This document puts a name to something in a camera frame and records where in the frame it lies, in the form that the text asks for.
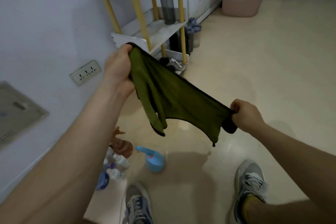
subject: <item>gray sneaker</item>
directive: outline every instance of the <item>gray sneaker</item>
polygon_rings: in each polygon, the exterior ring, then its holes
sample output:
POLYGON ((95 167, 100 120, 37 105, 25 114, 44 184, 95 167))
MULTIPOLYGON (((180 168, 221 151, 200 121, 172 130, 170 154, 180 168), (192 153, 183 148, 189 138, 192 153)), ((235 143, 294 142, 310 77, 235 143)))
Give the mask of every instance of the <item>gray sneaker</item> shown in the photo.
POLYGON ((126 189, 126 211, 123 224, 153 224, 149 195, 140 183, 132 183, 126 189))
POLYGON ((242 216, 245 199, 253 195, 265 202, 262 195, 267 190, 267 184, 260 166, 251 160, 245 160, 236 172, 235 186, 237 198, 233 209, 234 217, 237 223, 246 224, 242 216))

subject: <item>yellow sock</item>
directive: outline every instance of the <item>yellow sock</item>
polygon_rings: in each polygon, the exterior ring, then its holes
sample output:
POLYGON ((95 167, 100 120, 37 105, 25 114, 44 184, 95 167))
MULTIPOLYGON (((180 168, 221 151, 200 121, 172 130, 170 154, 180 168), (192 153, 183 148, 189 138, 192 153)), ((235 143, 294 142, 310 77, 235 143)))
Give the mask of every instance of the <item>yellow sock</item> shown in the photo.
POLYGON ((248 223, 248 220, 247 220, 247 205, 248 205, 251 201, 254 201, 254 200, 258 200, 258 201, 260 201, 260 199, 257 198, 256 196, 253 196, 253 195, 248 196, 248 197, 245 199, 245 201, 244 201, 244 203, 243 203, 243 205, 242 205, 242 207, 241 207, 241 214, 242 214, 244 220, 246 221, 246 223, 248 223))

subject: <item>beige floor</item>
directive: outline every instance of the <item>beige floor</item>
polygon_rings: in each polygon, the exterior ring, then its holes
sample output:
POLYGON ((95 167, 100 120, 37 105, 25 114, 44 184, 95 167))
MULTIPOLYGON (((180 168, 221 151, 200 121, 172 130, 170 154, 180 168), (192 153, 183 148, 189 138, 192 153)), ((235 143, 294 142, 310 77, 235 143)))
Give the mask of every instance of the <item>beige floor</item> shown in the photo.
MULTIPOLYGON (((254 18, 229 18, 218 9, 203 23, 199 48, 184 77, 215 99, 254 103, 265 121, 307 144, 336 154, 335 0, 264 0, 254 18)), ((134 153, 127 182, 148 189, 156 223, 224 223, 233 200, 233 178, 246 158, 257 161, 269 183, 267 202, 305 195, 250 135, 221 131, 210 140, 184 121, 168 120, 166 137, 150 127, 136 95, 118 124, 124 139, 160 151, 165 169, 152 174, 134 153)), ((95 192, 86 217, 118 223, 126 182, 95 192)))

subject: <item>green cloth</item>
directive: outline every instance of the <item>green cloth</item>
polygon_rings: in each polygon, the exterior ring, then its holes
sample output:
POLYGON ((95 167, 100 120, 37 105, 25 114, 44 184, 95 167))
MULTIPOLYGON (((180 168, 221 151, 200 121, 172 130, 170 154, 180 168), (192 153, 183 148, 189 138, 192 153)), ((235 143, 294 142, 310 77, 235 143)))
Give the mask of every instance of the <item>green cloth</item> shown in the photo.
POLYGON ((156 133, 165 136, 166 119, 185 120, 202 130, 215 146, 221 127, 231 134, 236 131, 234 111, 169 71, 137 45, 129 44, 133 46, 130 78, 156 133))

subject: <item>blue spray bottle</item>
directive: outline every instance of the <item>blue spray bottle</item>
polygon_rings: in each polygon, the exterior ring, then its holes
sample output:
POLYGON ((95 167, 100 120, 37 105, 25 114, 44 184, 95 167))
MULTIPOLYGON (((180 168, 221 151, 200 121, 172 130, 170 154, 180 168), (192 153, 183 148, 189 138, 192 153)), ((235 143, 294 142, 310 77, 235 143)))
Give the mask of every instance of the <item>blue spray bottle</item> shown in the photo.
POLYGON ((165 167, 165 158, 161 153, 141 146, 137 146, 135 149, 146 154, 146 167, 150 171, 160 172, 165 167))

